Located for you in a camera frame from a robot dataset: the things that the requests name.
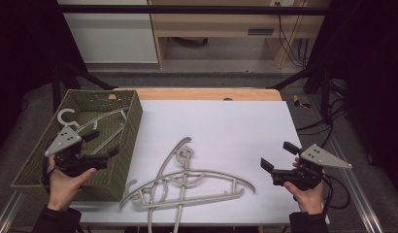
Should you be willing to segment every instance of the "wooden furniture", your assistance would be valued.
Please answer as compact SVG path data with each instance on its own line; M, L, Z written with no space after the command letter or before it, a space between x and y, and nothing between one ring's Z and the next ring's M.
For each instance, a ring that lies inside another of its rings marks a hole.
M57 0L59 4L146 5L145 0ZM147 14L64 14L86 64L157 63Z
M203 6L272 6L266 0L149 0L150 5L203 5ZM295 0L293 7L327 8L330 0ZM166 42L169 37L265 37L277 68L286 60L289 45L295 39L315 38L324 17L283 16L283 33L279 40L278 16L235 15L163 15L152 14L151 21L160 67L163 66Z
M141 100L261 100L281 101L275 89L258 88L132 88Z

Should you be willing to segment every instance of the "black curtain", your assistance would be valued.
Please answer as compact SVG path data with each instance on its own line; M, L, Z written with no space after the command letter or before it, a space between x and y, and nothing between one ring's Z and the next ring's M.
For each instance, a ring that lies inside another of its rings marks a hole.
M330 78L346 81L349 112L370 162L398 188L398 0L364 2Z
M0 0L0 147L22 109L22 96L51 82L56 64L86 71L62 13L40 11L55 0Z

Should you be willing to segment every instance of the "aluminum rail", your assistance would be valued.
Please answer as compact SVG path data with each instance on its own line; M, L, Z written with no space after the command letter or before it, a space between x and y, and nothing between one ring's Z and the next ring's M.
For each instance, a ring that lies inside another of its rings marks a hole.
M348 11L304 7L182 6L182 5L38 5L39 10L82 14L206 14L206 15L281 15L329 16Z
M316 115L321 118L320 114L320 104L317 102L316 98L308 97L309 102L312 103L313 109ZM344 161L347 161L344 153L342 152L341 147L338 144L335 136L331 135L329 138L329 143L332 149L334 150L334 154L341 158ZM382 233L383 229L381 228L381 224L378 220L378 217L375 215L374 210L365 195L359 181L356 179L356 176L353 174L351 169L339 169L342 174L342 177L345 181L345 184L348 188L348 191L351 195L351 198L356 205L356 209L359 212L360 217L362 218L363 224L366 229L370 233Z
M14 194L0 215L0 233L8 232L24 198L24 194L14 191Z

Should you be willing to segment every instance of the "floor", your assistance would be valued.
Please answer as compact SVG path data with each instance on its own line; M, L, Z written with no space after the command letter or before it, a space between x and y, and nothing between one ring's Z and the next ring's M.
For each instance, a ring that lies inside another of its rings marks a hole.
M224 38L210 39L205 46L179 39L171 40L162 70L143 65L135 67L137 69L129 70L124 66L95 65L90 70L101 80L119 86L264 88L283 81L301 69L290 62L283 69L276 69L263 40ZM96 88L85 80L80 82L84 89ZM301 88L303 83L304 80L301 80L281 90L282 99L287 102L296 128L320 120L319 95L305 95ZM299 97L300 103L310 104L311 107L295 105L295 95ZM337 93L331 94L331 100L340 97ZM10 183L52 117L51 86L47 84L27 93L23 104L24 109L15 128L0 150L0 215L14 193ZM334 115L331 137L324 148L343 156L353 165L353 182L351 175L338 169L328 169L326 172L346 184L351 183L350 191L355 195L352 195L352 201L347 208L329 211L329 229L331 232L398 232L398 192L383 168L368 163L366 149L362 146L344 107L344 101L337 101L334 110L341 110ZM299 132L301 144L304 147L313 143L320 145L329 132L326 124L302 130ZM347 196L342 188L336 186L335 189L334 205L343 205ZM10 232L26 232L41 208L41 203L24 198ZM104 230L123 232L123 229ZM265 232L282 230L278 227L267 227Z

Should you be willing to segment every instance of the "white cabinet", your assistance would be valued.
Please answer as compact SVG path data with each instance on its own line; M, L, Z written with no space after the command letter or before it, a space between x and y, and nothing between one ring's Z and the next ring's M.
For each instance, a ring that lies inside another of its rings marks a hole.
M144 0L58 0L59 4L147 5ZM86 64L157 63L149 14L64 14Z

